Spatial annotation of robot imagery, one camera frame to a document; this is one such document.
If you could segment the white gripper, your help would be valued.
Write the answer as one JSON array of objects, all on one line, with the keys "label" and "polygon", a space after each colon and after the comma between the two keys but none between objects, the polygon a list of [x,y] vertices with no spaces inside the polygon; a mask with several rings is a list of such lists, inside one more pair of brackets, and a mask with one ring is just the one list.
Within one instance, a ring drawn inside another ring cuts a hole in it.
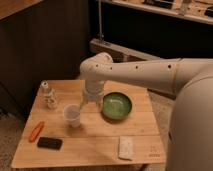
[{"label": "white gripper", "polygon": [[84,87],[83,89],[83,99],[79,104],[79,108],[82,109],[87,102],[97,102],[98,109],[102,109],[102,98],[103,98],[103,87],[102,86],[92,86]]}]

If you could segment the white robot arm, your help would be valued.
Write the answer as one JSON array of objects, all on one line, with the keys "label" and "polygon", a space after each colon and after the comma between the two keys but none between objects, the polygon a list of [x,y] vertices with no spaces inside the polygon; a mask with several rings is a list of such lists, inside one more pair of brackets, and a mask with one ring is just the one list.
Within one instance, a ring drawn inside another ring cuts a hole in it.
[{"label": "white robot arm", "polygon": [[213,171],[213,59],[115,63],[99,53],[80,64],[83,99],[99,101],[107,80],[176,97],[169,125],[166,171]]}]

